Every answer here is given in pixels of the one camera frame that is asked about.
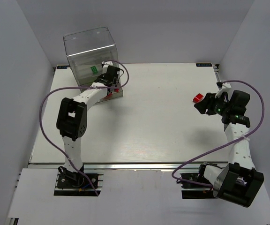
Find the green square lego brick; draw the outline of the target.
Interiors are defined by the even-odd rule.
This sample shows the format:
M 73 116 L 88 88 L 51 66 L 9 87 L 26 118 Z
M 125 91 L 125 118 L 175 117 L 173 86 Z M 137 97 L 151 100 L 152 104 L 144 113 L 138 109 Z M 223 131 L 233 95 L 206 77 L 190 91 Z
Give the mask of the green square lego brick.
M 98 73 L 96 66 L 92 66 L 92 67 L 90 67 L 90 69 L 94 75 Z

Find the clear plastic drawer container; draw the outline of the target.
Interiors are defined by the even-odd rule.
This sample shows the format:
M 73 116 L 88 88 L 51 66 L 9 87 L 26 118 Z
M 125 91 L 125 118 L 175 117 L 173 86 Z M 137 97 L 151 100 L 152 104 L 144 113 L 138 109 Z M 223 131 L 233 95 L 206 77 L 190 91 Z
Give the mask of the clear plastic drawer container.
M 63 41 L 78 86 L 101 86 L 96 79 L 102 74 L 103 61 L 111 61 L 113 66 L 120 67 L 115 41 L 107 27 L 66 34 Z M 92 66 L 98 70 L 95 75 L 90 69 Z

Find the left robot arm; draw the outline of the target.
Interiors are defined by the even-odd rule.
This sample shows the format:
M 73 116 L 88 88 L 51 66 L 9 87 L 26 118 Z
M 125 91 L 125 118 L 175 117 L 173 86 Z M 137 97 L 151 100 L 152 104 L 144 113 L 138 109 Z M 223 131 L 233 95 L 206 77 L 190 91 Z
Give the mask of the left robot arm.
M 118 88 L 120 68 L 105 65 L 103 73 L 92 85 L 73 98 L 63 98 L 60 104 L 56 128 L 60 131 L 67 155 L 64 168 L 76 173 L 83 171 L 81 137 L 87 129 L 88 110 Z

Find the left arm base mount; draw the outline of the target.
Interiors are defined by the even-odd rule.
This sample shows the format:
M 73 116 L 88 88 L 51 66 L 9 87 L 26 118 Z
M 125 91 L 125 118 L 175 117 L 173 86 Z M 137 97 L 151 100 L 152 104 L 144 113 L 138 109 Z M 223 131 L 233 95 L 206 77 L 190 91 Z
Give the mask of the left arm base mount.
M 87 178 L 78 172 L 58 167 L 54 196 L 98 197 L 103 186 L 103 174 L 86 173 Z

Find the small red lego front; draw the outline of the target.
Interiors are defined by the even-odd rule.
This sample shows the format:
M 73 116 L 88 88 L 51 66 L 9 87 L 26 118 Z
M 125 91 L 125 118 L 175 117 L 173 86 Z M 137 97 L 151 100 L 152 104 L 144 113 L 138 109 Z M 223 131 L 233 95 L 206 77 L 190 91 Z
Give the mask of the small red lego front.
M 112 93 L 109 93 L 106 97 L 103 98 L 104 101 L 107 101 L 112 97 Z

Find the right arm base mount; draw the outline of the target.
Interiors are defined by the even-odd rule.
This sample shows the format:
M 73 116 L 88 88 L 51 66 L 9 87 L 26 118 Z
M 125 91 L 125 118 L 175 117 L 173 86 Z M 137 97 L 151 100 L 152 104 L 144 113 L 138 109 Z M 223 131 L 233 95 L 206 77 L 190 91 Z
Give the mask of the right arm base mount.
M 207 179 L 201 177 L 198 173 L 181 173 L 180 177 L 184 180 L 211 185 Z M 181 180 L 177 180 L 176 183 L 181 185 L 182 199 L 215 199 L 212 187 Z

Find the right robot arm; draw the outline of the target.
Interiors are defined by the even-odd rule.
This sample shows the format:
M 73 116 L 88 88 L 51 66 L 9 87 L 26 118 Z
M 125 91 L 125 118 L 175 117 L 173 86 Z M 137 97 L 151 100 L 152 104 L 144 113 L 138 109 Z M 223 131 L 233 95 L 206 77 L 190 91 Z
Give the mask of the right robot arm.
M 207 93 L 194 107 L 201 114 L 222 117 L 224 132 L 231 143 L 228 164 L 220 168 L 215 164 L 203 163 L 199 167 L 197 180 L 206 179 L 213 186 L 213 196 L 248 208 L 264 182 L 264 174 L 258 172 L 252 161 L 249 139 L 250 121 L 244 114 L 250 95 L 235 90 L 230 100 L 225 94 L 217 96 Z

